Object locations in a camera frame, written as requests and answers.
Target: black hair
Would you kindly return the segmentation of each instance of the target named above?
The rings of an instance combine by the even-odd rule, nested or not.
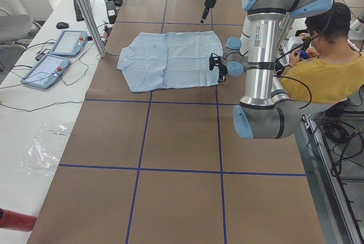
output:
[[[320,33],[326,26],[323,36],[330,44],[335,43],[335,38],[348,37],[350,29],[350,9],[341,2],[335,2],[332,8],[320,15],[310,16],[305,24],[312,37],[312,32]]]

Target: cloth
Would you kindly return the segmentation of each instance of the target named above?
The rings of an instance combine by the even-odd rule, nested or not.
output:
[[[286,76],[298,79],[311,90],[312,102],[335,104],[357,92],[364,84],[364,55],[351,63],[332,65],[323,59],[303,60],[294,66]],[[288,95],[295,101],[309,101],[307,88],[287,78],[280,79]]]
[[[132,92],[211,86],[218,84],[218,68],[209,70],[212,52],[222,55],[213,31],[140,33],[121,50],[117,69]]]

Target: white table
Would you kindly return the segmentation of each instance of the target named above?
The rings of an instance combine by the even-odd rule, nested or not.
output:
[[[92,11],[96,25],[99,26],[104,21],[107,22],[104,0],[90,1],[91,4],[93,3]],[[56,29],[56,23],[59,21],[68,22],[69,29],[72,30],[87,30],[84,21],[76,22],[73,0],[62,0],[30,45],[42,43],[48,39],[57,39],[61,32],[61,30]],[[26,51],[18,60],[17,65],[34,66],[37,62],[34,57],[41,47],[38,46]],[[92,46],[82,57],[82,61],[88,64],[89,70],[74,85],[65,86],[59,80],[48,90],[33,89],[24,85],[0,89],[0,101],[7,106],[28,110],[54,102],[83,101],[96,70],[98,59],[96,47]],[[28,70],[15,68],[14,72],[24,76]],[[63,79],[65,82],[71,83],[82,76],[85,70],[85,65],[76,62],[64,72]],[[0,88],[18,84],[20,84],[20,78],[9,73]],[[80,109],[81,104],[63,104],[29,113],[0,106],[0,208],[38,216],[52,179],[20,177],[14,172],[14,168],[27,153],[32,139],[44,121],[50,119],[74,123]],[[0,229],[0,243],[26,243],[29,235],[30,233]]]

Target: keyboard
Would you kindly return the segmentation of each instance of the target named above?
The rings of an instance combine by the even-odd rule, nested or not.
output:
[[[91,9],[91,3],[90,0],[87,0],[87,3]],[[84,17],[82,16],[82,12],[81,9],[79,7],[79,5],[77,4],[76,0],[73,0],[73,6],[75,7],[75,13],[76,13],[76,21],[83,21],[85,20]]]

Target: yellow shirt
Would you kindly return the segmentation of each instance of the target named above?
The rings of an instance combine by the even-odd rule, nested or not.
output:
[[[340,65],[327,64],[319,58],[303,60],[286,76],[305,83],[311,90],[313,103],[337,103],[357,92],[364,84],[364,55]],[[307,88],[302,84],[288,78],[281,78],[280,82],[293,100],[309,101]]]

